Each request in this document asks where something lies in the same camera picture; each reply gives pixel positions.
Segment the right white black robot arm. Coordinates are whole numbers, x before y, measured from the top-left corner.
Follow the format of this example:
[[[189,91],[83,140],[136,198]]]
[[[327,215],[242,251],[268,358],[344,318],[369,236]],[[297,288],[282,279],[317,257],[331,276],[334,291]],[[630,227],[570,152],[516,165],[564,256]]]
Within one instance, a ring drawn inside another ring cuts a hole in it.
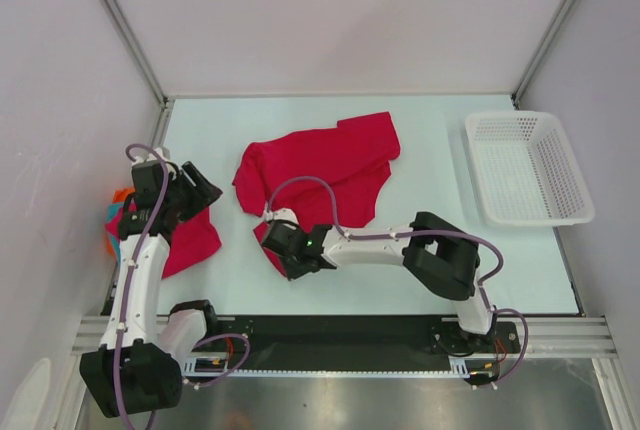
[[[402,267],[429,292],[453,303],[469,349],[484,351],[497,339],[494,307],[484,289],[490,276],[477,273],[479,248],[494,253],[497,270],[503,256],[490,242],[433,213],[419,212],[405,226],[378,230],[333,223],[305,231],[293,211],[279,210],[266,221],[260,243],[277,257],[289,280],[353,265]]]

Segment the white perforated plastic basket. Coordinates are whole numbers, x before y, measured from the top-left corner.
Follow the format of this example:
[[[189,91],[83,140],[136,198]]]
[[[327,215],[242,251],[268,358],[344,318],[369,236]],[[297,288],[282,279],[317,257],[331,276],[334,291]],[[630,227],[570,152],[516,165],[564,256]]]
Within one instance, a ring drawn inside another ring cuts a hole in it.
[[[595,208],[560,120],[536,111],[473,113],[465,130],[476,188],[494,226],[591,222]]]

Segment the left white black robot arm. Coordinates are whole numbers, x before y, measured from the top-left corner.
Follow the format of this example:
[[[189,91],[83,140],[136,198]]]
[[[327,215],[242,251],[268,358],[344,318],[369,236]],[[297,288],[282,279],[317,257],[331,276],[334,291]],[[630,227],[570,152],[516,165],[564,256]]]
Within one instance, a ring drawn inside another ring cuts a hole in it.
[[[175,407],[183,366],[195,346],[214,347],[221,326],[212,304],[176,304],[167,327],[157,326],[165,266],[177,230],[205,217],[222,194],[191,162],[157,160],[132,167],[134,190],[116,225],[119,277],[106,330],[98,348],[82,354],[80,374],[107,418]]]

